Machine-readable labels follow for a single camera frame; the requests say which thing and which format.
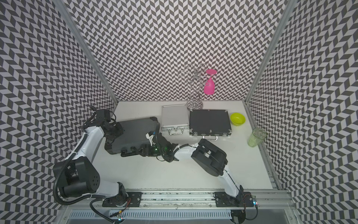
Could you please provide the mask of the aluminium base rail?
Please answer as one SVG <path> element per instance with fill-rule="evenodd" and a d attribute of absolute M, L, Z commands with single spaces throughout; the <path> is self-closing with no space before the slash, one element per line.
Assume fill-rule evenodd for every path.
<path fill-rule="evenodd" d="M 249 189 L 238 199 L 222 190 L 143 190 L 127 192 L 130 207 L 185 209 L 185 208 L 295 208 L 291 195 L 279 189 Z"/>

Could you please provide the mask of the large black poker case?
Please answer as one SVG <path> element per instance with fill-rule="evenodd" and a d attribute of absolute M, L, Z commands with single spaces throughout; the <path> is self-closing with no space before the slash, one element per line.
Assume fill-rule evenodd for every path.
<path fill-rule="evenodd" d="M 155 133 L 157 124 L 156 117 L 121 121 L 123 134 L 114 142 L 105 143 L 104 149 L 111 155 L 120 154 L 121 157 L 153 156 L 156 150 L 148 138 Z"/>

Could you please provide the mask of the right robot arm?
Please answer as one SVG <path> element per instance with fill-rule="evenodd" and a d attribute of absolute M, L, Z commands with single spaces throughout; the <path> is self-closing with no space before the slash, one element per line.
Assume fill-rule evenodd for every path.
<path fill-rule="evenodd" d="M 195 144 L 170 143 L 159 132 L 146 135 L 149 144 L 139 149 L 142 157 L 162 157 L 164 162 L 192 159 L 208 174 L 217 177 L 224 186 L 224 196 L 220 198 L 225 206 L 238 207 L 244 202 L 244 190 L 238 186 L 230 174 L 227 154 L 214 145 L 212 140 L 200 139 Z"/>

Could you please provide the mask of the black carbon poker case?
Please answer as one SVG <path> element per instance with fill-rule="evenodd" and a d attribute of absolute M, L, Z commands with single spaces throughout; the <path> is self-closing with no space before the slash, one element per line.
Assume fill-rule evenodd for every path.
<path fill-rule="evenodd" d="M 229 114 L 227 110 L 201 109 L 189 113 L 190 136 L 228 137 L 232 135 Z"/>

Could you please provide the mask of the pink wine glass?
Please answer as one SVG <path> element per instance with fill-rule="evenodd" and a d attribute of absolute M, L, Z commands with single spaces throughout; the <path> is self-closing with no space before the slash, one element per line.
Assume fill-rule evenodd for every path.
<path fill-rule="evenodd" d="M 213 81 L 213 76 L 217 74 L 217 70 L 214 69 L 208 69 L 206 70 L 206 75 L 208 77 L 207 82 L 204 86 L 204 93 L 206 95 L 213 95 L 215 91 L 215 83 Z"/>

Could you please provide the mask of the green translucent cup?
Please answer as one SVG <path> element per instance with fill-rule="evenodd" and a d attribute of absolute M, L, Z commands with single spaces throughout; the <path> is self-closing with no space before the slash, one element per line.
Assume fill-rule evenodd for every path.
<path fill-rule="evenodd" d="M 266 139 L 267 135 L 268 133 L 264 129 L 254 128 L 247 143 L 250 147 L 256 147 Z"/>

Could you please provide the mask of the lime green bowl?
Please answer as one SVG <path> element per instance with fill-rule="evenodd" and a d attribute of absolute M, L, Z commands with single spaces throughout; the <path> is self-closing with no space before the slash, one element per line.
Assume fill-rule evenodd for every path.
<path fill-rule="evenodd" d="M 246 118 L 241 113 L 232 113 L 230 115 L 230 121 L 234 126 L 241 126 L 246 122 Z"/>

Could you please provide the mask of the small silver poker case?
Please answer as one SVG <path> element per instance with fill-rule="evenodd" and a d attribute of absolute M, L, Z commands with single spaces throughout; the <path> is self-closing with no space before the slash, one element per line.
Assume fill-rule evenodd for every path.
<path fill-rule="evenodd" d="M 185 104 L 164 105 L 161 110 L 161 130 L 172 135 L 182 135 L 189 128 L 189 114 Z"/>

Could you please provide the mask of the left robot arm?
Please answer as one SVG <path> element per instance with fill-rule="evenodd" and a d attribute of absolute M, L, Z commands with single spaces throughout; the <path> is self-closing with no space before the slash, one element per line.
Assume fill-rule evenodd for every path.
<path fill-rule="evenodd" d="M 82 136 L 64 161 L 53 167 L 54 200 L 60 205 L 72 205 L 88 198 L 104 200 L 111 206 L 122 206 L 129 196 L 120 182 L 101 180 L 93 165 L 102 142 L 111 145 L 124 130 L 113 112 L 92 107 L 93 114 L 81 127 Z"/>

